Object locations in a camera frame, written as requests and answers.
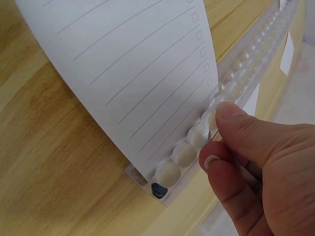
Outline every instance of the paper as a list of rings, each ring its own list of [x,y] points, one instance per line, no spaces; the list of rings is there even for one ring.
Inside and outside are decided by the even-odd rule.
[[[245,104],[243,108],[243,110],[251,116],[255,116],[258,95],[259,95],[259,84],[255,88],[254,92],[252,93],[251,97],[249,98],[249,100],[247,101],[247,103]]]
[[[286,39],[286,45],[284,48],[280,68],[286,74],[287,76],[289,75],[290,69],[291,69],[291,64],[293,60],[293,55],[294,55],[294,46],[292,42],[292,38],[290,35],[290,32],[287,35]]]
[[[203,1],[17,4],[75,95],[150,179],[218,84]]]
[[[284,8],[285,5],[286,5],[286,2],[287,2],[287,0],[280,0],[280,11],[283,10],[283,8]]]

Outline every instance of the skin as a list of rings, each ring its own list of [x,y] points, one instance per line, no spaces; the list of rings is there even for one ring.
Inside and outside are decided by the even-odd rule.
[[[199,164],[239,235],[314,236],[315,126],[261,121],[228,102],[216,122],[222,141]]]

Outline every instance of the fingernail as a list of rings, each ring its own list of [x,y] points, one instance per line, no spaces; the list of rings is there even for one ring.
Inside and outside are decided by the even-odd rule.
[[[206,170],[208,169],[210,162],[213,162],[213,161],[216,161],[216,160],[220,160],[220,158],[218,158],[215,155],[208,156],[207,159],[205,160],[205,164],[204,164],[205,169]]]
[[[246,114],[246,112],[232,102],[219,103],[216,111],[221,119],[230,119],[233,115]]]

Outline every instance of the dark blue piece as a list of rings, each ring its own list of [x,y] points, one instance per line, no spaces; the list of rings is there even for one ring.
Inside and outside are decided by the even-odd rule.
[[[163,198],[167,194],[167,191],[168,191],[167,188],[162,187],[158,183],[151,184],[151,188],[152,188],[153,196],[155,196],[157,199]]]

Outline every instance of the wooden table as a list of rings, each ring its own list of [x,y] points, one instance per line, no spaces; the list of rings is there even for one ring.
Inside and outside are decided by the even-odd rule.
[[[272,2],[205,0],[217,61]],[[0,9],[0,235],[165,236],[198,227],[217,202],[205,175],[199,172],[169,208],[144,193],[124,173],[128,160],[48,61],[14,1],[0,0]],[[304,15],[302,0],[291,26],[297,49]],[[279,71],[284,43],[260,88],[277,97],[271,101],[261,92],[260,118],[270,117],[287,81]]]

